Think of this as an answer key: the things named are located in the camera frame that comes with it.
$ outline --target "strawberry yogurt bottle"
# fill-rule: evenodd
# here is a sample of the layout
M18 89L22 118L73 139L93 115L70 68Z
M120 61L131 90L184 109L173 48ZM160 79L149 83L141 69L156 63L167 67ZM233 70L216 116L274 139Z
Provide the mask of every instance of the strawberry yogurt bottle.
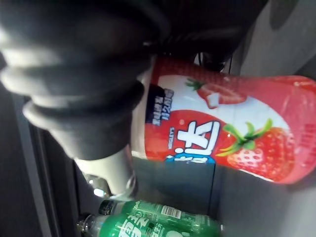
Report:
M145 94L133 112L133 156L216 163L281 184L314 170L313 80L237 77L168 58L140 80Z

